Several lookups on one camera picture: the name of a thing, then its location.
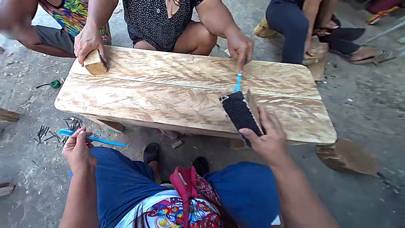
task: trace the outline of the green tape measure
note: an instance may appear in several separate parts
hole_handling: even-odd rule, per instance
[[[37,86],[37,87],[35,87],[35,88],[38,89],[38,88],[40,88],[40,87],[42,87],[42,86],[47,86],[47,85],[50,85],[52,88],[57,89],[57,88],[60,87],[60,81],[59,81],[59,80],[55,80],[55,81],[53,81],[53,82],[50,82],[50,83],[47,83],[47,84],[43,84],[43,85]]]

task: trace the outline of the black shoe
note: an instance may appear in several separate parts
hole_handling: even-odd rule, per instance
[[[193,163],[191,163],[192,166],[196,169],[196,172],[200,176],[204,176],[209,172],[209,165],[208,161],[205,159],[205,157],[198,157],[196,158]]]
[[[159,161],[159,145],[155,142],[147,145],[143,151],[143,162],[149,164],[151,161]]]

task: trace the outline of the blue shorts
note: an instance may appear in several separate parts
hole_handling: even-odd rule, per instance
[[[100,227],[115,227],[139,202],[169,190],[154,182],[152,169],[117,150],[93,147],[97,159],[97,208]],[[240,162],[204,176],[241,227],[270,227],[280,211],[276,181],[264,165]]]

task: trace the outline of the red pouch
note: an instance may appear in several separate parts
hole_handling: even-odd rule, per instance
[[[198,173],[196,173],[194,166],[191,166],[190,170],[183,167],[177,167],[170,175],[170,181],[183,201],[184,228],[189,227],[188,217],[190,214],[190,199],[208,199],[220,205],[220,198],[218,194],[208,181],[204,180]]]

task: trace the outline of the person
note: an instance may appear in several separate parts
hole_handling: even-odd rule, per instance
[[[240,133],[266,165],[241,162],[206,173],[221,205],[192,199],[189,227],[270,227],[281,210],[286,227],[338,228],[288,154],[280,122],[264,108],[259,115],[266,135]],[[91,134],[82,127],[63,148],[72,177],[59,227],[183,227],[179,194],[159,185],[159,146],[145,148],[144,162],[131,161],[117,150],[93,147],[85,138]],[[207,168],[208,162],[197,161]]]
[[[282,62],[302,64],[304,54],[311,55],[311,37],[317,35],[352,64],[381,62],[394,58],[391,52],[353,41],[363,35],[363,28],[341,28],[333,15],[337,0],[272,0],[267,7],[269,27],[284,35]]]
[[[62,26],[31,26],[38,3]],[[58,57],[86,56],[111,45],[108,20],[118,0],[2,0],[0,32],[27,48]],[[134,48],[209,55],[217,37],[227,39],[238,71],[252,59],[254,43],[235,24],[221,0],[124,0],[124,18]],[[191,20],[196,8],[201,22]]]
[[[62,29],[31,26],[38,4],[51,15]],[[86,24],[87,0],[2,0],[0,32],[16,39],[25,47],[44,54],[75,58],[75,37]],[[100,26],[100,40],[111,45],[108,22]]]

